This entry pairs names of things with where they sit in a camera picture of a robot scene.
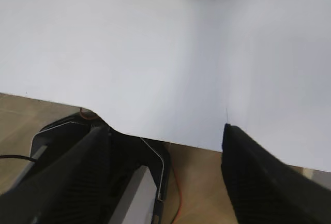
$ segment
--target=white desk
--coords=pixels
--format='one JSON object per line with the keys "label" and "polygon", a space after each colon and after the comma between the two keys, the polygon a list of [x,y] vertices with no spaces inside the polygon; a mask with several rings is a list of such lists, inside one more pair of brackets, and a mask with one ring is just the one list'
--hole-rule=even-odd
{"label": "white desk", "polygon": [[331,0],[0,0],[0,92],[130,135],[331,171],[330,71]]}

